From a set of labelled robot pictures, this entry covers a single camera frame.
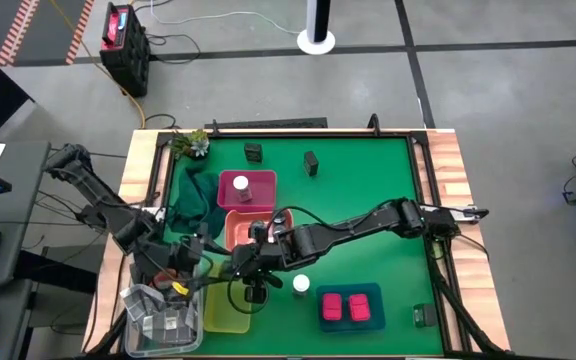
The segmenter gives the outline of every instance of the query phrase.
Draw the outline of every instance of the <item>black block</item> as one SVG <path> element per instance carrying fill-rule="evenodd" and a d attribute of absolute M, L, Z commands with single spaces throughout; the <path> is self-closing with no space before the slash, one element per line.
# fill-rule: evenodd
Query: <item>black block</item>
<path fill-rule="evenodd" d="M 261 163 L 263 152 L 259 144 L 245 144 L 244 153 L 246 153 L 246 160 L 249 162 Z"/>
<path fill-rule="evenodd" d="M 304 154 L 304 169 L 306 169 L 306 174 L 308 176 L 317 175 L 317 170 L 319 169 L 319 161 L 315 156 L 315 153 L 308 151 Z"/>
<path fill-rule="evenodd" d="M 417 304 L 413 306 L 413 318 L 416 327 L 437 325 L 437 310 L 432 304 Z"/>

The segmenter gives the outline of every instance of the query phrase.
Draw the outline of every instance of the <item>black cable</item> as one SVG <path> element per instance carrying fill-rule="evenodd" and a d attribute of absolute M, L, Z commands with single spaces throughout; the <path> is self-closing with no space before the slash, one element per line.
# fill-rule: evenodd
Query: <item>black cable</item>
<path fill-rule="evenodd" d="M 181 65 L 181 64 L 191 63 L 191 62 L 197 60 L 201 56 L 201 48 L 199 47 L 199 44 L 197 44 L 197 42 L 193 38 L 191 38 L 190 36 L 188 36 L 186 34 L 157 35 L 157 34 L 146 33 L 146 38 L 148 38 L 148 42 L 154 46 L 163 46 L 163 45 L 168 43 L 167 39 L 172 38 L 172 37 L 183 37 L 183 38 L 190 40 L 193 43 L 193 45 L 195 46 L 195 48 L 197 49 L 197 53 L 195 54 L 195 56 L 190 58 L 190 59 L 187 59 L 187 60 L 164 60 L 164 59 L 161 59 L 159 56 L 157 56 L 157 54 L 151 54 L 151 56 L 155 60 L 161 61 L 164 64 Z"/>
<path fill-rule="evenodd" d="M 52 150 L 52 151 L 59 151 L 59 150 L 61 150 L 61 149 L 50 148 L 50 150 Z M 118 158 L 118 159 L 125 159 L 125 158 L 128 157 L 128 156 L 126 156 L 126 155 L 104 154 L 104 153 L 97 153 L 97 152 L 90 152 L 90 151 L 88 151 L 88 154 L 90 154 L 90 155 L 96 155 L 96 156 L 103 156 L 103 157 Z"/>
<path fill-rule="evenodd" d="M 172 1 L 172 0 L 164 0 L 164 1 L 160 2 L 160 3 L 153 3 L 153 4 L 152 4 L 152 7 L 157 7 L 157 6 L 165 5 L 165 4 L 168 4 L 168 3 L 171 2 L 171 1 Z M 141 9 L 146 9 L 146 8 L 150 8 L 150 4 L 137 6 L 137 7 L 135 8 L 135 12 L 137 12 L 137 11 L 139 11 L 139 10 L 141 10 Z"/>
<path fill-rule="evenodd" d="M 43 243 L 44 240 L 46 240 L 46 235 L 43 235 L 43 234 L 42 234 L 41 237 L 39 238 L 39 241 L 37 241 L 34 245 L 32 245 L 32 246 L 27 246 L 27 247 L 23 247 L 23 246 L 22 246 L 21 249 L 22 249 L 22 250 L 34 249 L 34 248 L 36 248 L 37 246 L 39 246 L 41 243 Z"/>
<path fill-rule="evenodd" d="M 55 195 L 53 195 L 53 194 L 48 194 L 48 193 L 43 192 L 43 191 L 41 191 L 41 190 L 37 190 L 37 192 L 40 193 L 41 195 L 47 196 L 47 197 L 55 200 L 56 202 L 60 203 L 60 204 L 63 205 L 66 209 L 68 209 L 71 213 L 73 213 L 73 214 L 76 213 L 76 211 L 75 211 L 73 208 L 71 208 L 70 206 L 68 206 L 68 204 L 66 204 L 65 201 L 59 199 L 57 196 L 55 196 Z"/>
<path fill-rule="evenodd" d="M 152 257 L 150 257 L 150 255 L 148 255 L 147 252 L 143 251 L 140 247 L 139 242 L 137 242 L 137 248 L 139 249 L 139 252 L 146 258 L 146 260 L 148 260 L 148 262 L 151 263 L 154 267 L 159 269 L 159 271 L 164 273 L 164 275 L 166 275 L 170 279 L 170 281 L 175 281 L 175 282 L 179 281 L 179 279 L 172 276 L 172 274 L 167 269 L 165 269 L 158 262 L 156 262 Z"/>
<path fill-rule="evenodd" d="M 576 179 L 576 174 L 571 176 L 570 179 L 568 179 L 565 183 L 564 183 L 564 187 L 563 187 L 563 193 L 564 194 L 570 194 L 570 192 L 566 189 L 568 187 L 568 184 L 570 184 L 571 181 L 573 181 L 574 179 Z"/>
<path fill-rule="evenodd" d="M 61 318 L 62 316 L 66 315 L 67 313 L 71 312 L 72 310 L 78 308 L 79 306 L 81 306 L 81 304 L 76 304 L 73 306 L 68 307 L 67 309 L 65 309 L 64 311 L 62 311 L 61 313 L 59 313 L 54 319 L 52 319 L 52 321 L 50 322 L 50 330 L 52 330 L 53 332 L 57 333 L 57 334 L 61 334 L 61 335 L 84 335 L 83 333 L 71 333 L 71 332 L 67 332 L 67 331 L 61 331 L 59 329 L 56 328 L 55 323 L 57 322 L 57 320 L 59 320 L 59 318 Z"/>
<path fill-rule="evenodd" d="M 264 282 L 264 286 L 266 287 L 266 298 L 264 299 L 263 304 L 259 305 L 259 307 L 257 307 L 254 310 L 245 310 L 237 306 L 237 304 L 235 304 L 235 301 L 232 299 L 232 283 L 235 280 L 237 274 L 239 273 L 239 270 L 241 270 L 241 268 L 248 262 L 248 260 L 241 263 L 241 265 L 239 265 L 237 269 L 230 276 L 230 279 L 228 280 L 228 285 L 226 285 L 226 294 L 228 295 L 228 302 L 233 307 L 233 309 L 239 311 L 242 314 L 252 315 L 260 312 L 261 310 L 263 310 L 263 308 L 266 307 L 266 304 L 268 304 L 268 299 L 270 298 L 270 291 L 269 291 L 270 289 L 266 284 L 266 280 L 262 280 Z"/>
<path fill-rule="evenodd" d="M 179 126 L 177 126 L 177 119 L 170 114 L 163 114 L 162 113 L 162 114 L 150 115 L 146 118 L 145 121 L 148 122 L 148 120 L 151 120 L 151 119 L 156 118 L 156 117 L 167 117 L 167 118 L 170 118 L 172 120 L 172 123 L 170 125 L 164 127 L 163 129 L 181 129 Z"/>
<path fill-rule="evenodd" d="M 57 215 L 61 215 L 61 216 L 65 217 L 66 219 L 70 219 L 70 220 L 77 221 L 77 219 L 75 219 L 74 217 L 70 217 L 70 216 L 62 213 L 59 209 L 53 208 L 53 207 L 50 206 L 50 205 L 47 205 L 47 204 L 44 204 L 44 203 L 40 203 L 40 202 L 36 202 L 36 201 L 35 201 L 35 205 L 36 205 L 36 206 L 39 206 L 40 208 L 44 208 L 44 209 L 46 209 L 46 210 L 48 210 L 48 211 L 50 211 L 50 212 L 53 212 L 53 213 L 55 213 L 55 214 L 57 214 Z"/>
<path fill-rule="evenodd" d="M 394 201 L 393 199 L 390 200 L 386 200 L 386 201 L 382 201 L 381 203 L 379 203 L 377 206 L 373 207 L 372 209 L 370 209 L 370 211 L 368 211 L 364 216 L 362 216 L 361 218 L 359 218 L 359 221 L 356 221 L 354 219 L 348 220 L 346 222 L 344 222 L 344 226 L 343 227 L 335 227 L 332 226 L 330 224 L 328 224 L 327 222 L 323 221 L 320 217 L 318 217 L 317 215 L 313 214 L 312 212 L 310 212 L 309 210 L 306 210 L 302 207 L 299 206 L 294 206 L 294 205 L 289 205 L 289 206 L 284 206 L 282 208 L 280 208 L 279 210 L 277 210 L 272 217 L 270 218 L 270 221 L 268 222 L 268 225 L 266 226 L 266 231 L 268 232 L 268 234 L 270 234 L 270 227 L 272 226 L 273 221 L 279 216 L 279 214 L 281 214 L 282 212 L 284 212 L 285 210 L 297 210 L 297 211 L 301 211 L 304 214 L 310 216 L 311 218 L 315 219 L 317 221 L 317 223 L 319 223 L 319 225 L 330 229 L 330 230 L 334 230 L 334 231 L 350 231 L 353 230 L 355 227 L 361 225 L 364 221 L 366 221 L 368 218 L 370 218 L 370 216 L 372 215 L 373 212 L 379 210 L 380 207 L 384 206 L 385 204 L 388 204 L 390 202 Z"/>
<path fill-rule="evenodd" d="M 82 181 L 81 176 L 75 174 L 75 173 L 72 172 L 72 171 L 65 170 L 65 169 L 52 169 L 51 171 L 58 171 L 58 172 L 61 172 L 61 173 L 68 174 L 68 175 L 70 175 L 70 176 L 74 176 L 75 179 L 77 179 L 80 183 L 84 184 L 84 185 L 88 188 L 88 190 L 94 192 L 93 189 L 90 188 L 90 185 L 88 185 L 85 181 Z M 113 204 L 113 203 L 109 203 L 108 201 L 106 201 L 106 200 L 104 200 L 104 199 L 98 199 L 98 200 L 99 200 L 100 203 L 102 203 L 102 204 L 104 204 L 104 205 L 107 205 L 107 206 L 111 206 L 111 207 L 132 208 L 132 205 L 131 205 L 131 204 L 119 204 L 119 203 Z"/>
<path fill-rule="evenodd" d="M 42 270 L 42 269 L 47 269 L 47 268 L 49 268 L 49 267 L 57 266 L 57 265 L 66 265 L 66 262 L 68 262 L 68 260 L 70 260 L 70 259 L 72 259 L 72 258 L 80 255 L 80 254 L 83 253 L 84 251 L 86 251 L 88 248 L 90 248 L 90 246 L 92 246 L 92 244 L 94 244 L 95 242 L 97 242 L 97 240 L 98 240 L 102 235 L 104 235 L 104 234 L 105 234 L 105 233 L 102 232 L 102 233 L 100 233 L 99 235 L 95 236 L 95 238 L 94 238 L 91 242 L 89 242 L 89 243 L 86 244 L 83 248 L 81 248 L 79 251 L 77 251 L 77 252 L 75 252 L 74 254 L 68 256 L 67 258 L 65 258 L 65 259 L 63 259 L 63 260 L 61 260 L 61 261 L 56 261 L 56 262 L 53 263 L 53 264 L 46 264 L 46 265 L 40 266 L 40 267 L 38 267 L 38 268 L 36 268 L 36 269 L 32 269 L 32 272 L 31 272 L 31 273 L 36 272 L 36 271 L 39 271 L 39 270 Z"/>
<path fill-rule="evenodd" d="M 75 207 L 77 210 L 81 210 L 81 206 L 80 206 L 79 204 L 77 204 L 77 203 L 75 203 L 75 202 L 73 202 L 73 201 L 71 201 L 71 200 L 68 200 L 68 199 L 66 199 L 66 198 L 63 197 L 63 196 L 59 196 L 59 195 L 57 195 L 57 194 L 50 194 L 50 195 L 56 197 L 57 199 L 59 199 L 59 200 L 61 200 L 61 201 L 65 201 L 65 202 L 69 203 L 70 205 L 72 205 L 73 207 Z M 36 200 L 36 201 L 43 201 L 43 200 L 44 200 L 45 198 L 47 198 L 47 197 L 48 197 L 48 196 L 44 195 L 41 199 L 38 199 L 38 200 Z"/>
<path fill-rule="evenodd" d="M 470 244 L 472 244 L 474 247 L 478 248 L 479 250 L 483 251 L 484 254 L 486 254 L 486 258 L 488 258 L 488 260 L 490 260 L 490 255 L 488 254 L 488 250 L 486 250 L 486 248 L 481 245 L 480 243 L 478 243 L 477 241 L 475 241 L 474 239 L 464 235 L 464 234 L 459 234 L 458 237 L 467 240 L 467 242 L 469 242 Z"/>
<path fill-rule="evenodd" d="M 57 225 L 57 226 L 84 226 L 86 224 L 70 224 L 70 223 L 48 223 L 41 221 L 0 221 L 0 224 L 20 224 L 20 225 Z"/>

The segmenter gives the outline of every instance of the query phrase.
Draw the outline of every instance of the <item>red striped floor marking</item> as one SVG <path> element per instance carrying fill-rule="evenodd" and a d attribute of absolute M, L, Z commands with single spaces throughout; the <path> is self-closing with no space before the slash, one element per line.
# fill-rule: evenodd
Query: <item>red striped floor marking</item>
<path fill-rule="evenodd" d="M 70 48 L 68 49 L 68 54 L 66 55 L 66 64 L 68 65 L 71 65 L 75 62 L 75 57 L 77 57 L 77 50 L 79 50 L 81 38 L 84 36 L 84 30 L 86 29 L 88 17 L 90 16 L 90 11 L 92 11 L 92 5 L 94 3 L 95 0 L 85 0 L 84 8 L 81 10 L 81 15 L 79 15 L 79 21 L 77 21 L 77 25 L 75 26 L 75 33 L 72 35 Z"/>
<path fill-rule="evenodd" d="M 10 30 L 6 35 L 0 50 L 0 65 L 12 65 L 15 63 L 15 56 L 19 51 L 19 46 L 30 26 L 30 21 L 37 11 L 39 0 L 22 0 L 17 14 L 10 24 Z"/>

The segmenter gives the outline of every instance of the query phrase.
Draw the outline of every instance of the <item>succulent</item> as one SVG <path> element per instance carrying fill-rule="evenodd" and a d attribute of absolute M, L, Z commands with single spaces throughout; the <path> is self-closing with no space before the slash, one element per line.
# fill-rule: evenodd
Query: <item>succulent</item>
<path fill-rule="evenodd" d="M 190 149 L 195 153 L 196 157 L 203 157 L 208 154 L 208 146 L 210 146 L 210 141 L 208 141 L 208 139 L 197 140 L 191 142 Z"/>
<path fill-rule="evenodd" d="M 185 136 L 177 133 L 170 145 L 175 159 L 181 156 L 204 157 L 208 154 L 209 146 L 208 134 L 203 130 L 195 130 Z"/>

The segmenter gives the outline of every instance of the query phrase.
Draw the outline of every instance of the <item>gray floor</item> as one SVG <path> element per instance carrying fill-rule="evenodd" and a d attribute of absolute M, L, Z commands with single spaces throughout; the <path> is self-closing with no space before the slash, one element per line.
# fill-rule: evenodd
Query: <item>gray floor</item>
<path fill-rule="evenodd" d="M 576 2 L 553 0 L 406 1 L 416 43 L 576 39 Z M 261 11 L 290 29 L 303 27 L 303 1 L 177 0 L 156 8 L 166 19 Z M 101 27 L 95 11 L 85 38 Z M 401 44 L 390 1 L 333 2 L 331 29 L 340 44 Z M 140 12 L 146 23 L 148 10 Z M 162 33 L 186 31 L 210 51 L 294 47 L 294 39 L 246 17 L 179 27 L 148 23 Z M 162 52 L 186 52 L 171 44 Z M 438 127 L 456 128 L 476 202 L 491 209 L 482 224 L 513 349 L 576 358 L 576 207 L 561 197 L 576 154 L 576 48 L 419 54 Z M 331 127 L 364 126 L 371 113 L 384 126 L 422 127 L 405 54 L 199 60 L 152 63 L 147 114 L 168 112 L 183 127 L 213 118 L 245 121 L 327 116 Z M 127 99 L 92 65 L 9 68 L 41 105 L 10 140 L 81 143 L 124 154 L 138 118 Z M 152 123 L 149 126 L 162 126 Z M 99 175 L 117 188 L 123 160 L 95 158 Z M 82 203 L 68 186 L 46 179 L 42 189 Z M 37 213 L 56 220 L 57 215 Z M 51 246 L 82 245 L 90 230 L 32 228 Z M 80 337 L 35 336 L 32 359 L 72 354 Z"/>

